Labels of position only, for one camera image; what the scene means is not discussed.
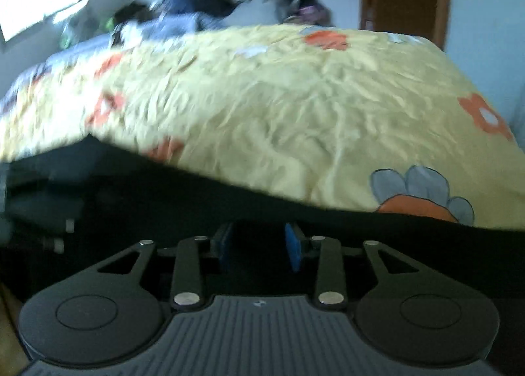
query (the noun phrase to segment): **window frame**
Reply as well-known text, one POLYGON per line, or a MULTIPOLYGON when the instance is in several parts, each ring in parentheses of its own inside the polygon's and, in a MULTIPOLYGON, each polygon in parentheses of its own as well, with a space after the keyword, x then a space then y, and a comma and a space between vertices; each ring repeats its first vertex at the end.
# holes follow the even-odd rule
POLYGON ((61 11, 69 9, 70 7, 74 6, 79 1, 82 1, 82 0, 75 1, 74 3, 70 4, 69 6, 61 8, 60 10, 58 10, 58 11, 56 11, 56 12, 50 14, 50 15, 44 16, 44 18, 42 20, 40 20, 37 23, 27 27, 26 29, 23 29, 17 35, 15 35, 14 37, 12 37, 11 39, 9 39, 7 41, 4 38, 4 33, 2 32, 2 26, 0 25, 0 54, 6 53, 7 50, 9 50, 11 47, 14 47, 14 46, 18 45, 19 43, 25 41, 27 38, 33 36, 34 34, 36 34, 39 31, 41 31, 41 29, 45 28, 46 24, 49 24, 49 19, 53 18, 57 13, 60 13, 61 11))

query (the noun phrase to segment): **ridged gray panel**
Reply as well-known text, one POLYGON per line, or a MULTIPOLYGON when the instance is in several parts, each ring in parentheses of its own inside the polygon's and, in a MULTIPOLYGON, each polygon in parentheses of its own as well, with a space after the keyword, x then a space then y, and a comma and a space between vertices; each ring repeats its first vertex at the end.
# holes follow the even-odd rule
POLYGON ((305 297, 218 296, 205 310, 176 315, 147 351, 104 369, 36 362, 21 376, 497 376, 483 362, 419 369, 364 343, 338 312, 305 297))

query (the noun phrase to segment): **yellow bedsheet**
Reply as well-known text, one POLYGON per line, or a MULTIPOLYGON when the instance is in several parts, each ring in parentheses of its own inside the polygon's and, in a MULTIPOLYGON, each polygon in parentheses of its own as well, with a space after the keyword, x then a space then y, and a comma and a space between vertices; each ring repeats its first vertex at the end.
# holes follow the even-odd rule
POLYGON ((423 39, 302 30, 204 32, 55 70, 0 120, 0 157, 91 133, 319 207, 525 228, 525 154, 444 53, 423 39))

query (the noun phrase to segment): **blue bedding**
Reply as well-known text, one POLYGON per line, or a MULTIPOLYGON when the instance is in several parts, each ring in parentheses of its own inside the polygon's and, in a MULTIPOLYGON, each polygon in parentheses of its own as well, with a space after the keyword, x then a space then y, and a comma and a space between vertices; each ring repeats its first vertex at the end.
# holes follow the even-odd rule
MULTIPOLYGON (((205 13, 191 13, 187 15, 167 15, 140 25, 145 40, 167 40, 181 37, 184 34, 205 30, 222 29, 226 25, 219 19, 212 18, 205 13)), ((0 100, 0 116, 5 114, 16 103, 18 90, 33 79, 51 71, 53 66, 68 65, 78 58, 89 57, 109 46, 111 34, 104 34, 91 40, 80 43, 70 49, 50 56, 46 61, 39 63, 18 76, 6 95, 0 100)))

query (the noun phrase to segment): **bed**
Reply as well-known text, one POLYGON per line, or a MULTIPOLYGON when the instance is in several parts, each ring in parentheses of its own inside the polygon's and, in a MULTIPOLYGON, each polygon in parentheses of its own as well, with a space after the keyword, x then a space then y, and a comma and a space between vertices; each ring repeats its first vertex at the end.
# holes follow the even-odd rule
POLYGON ((280 25, 100 50, 19 84, 0 158, 87 135, 317 208, 525 227, 525 154, 425 39, 280 25))

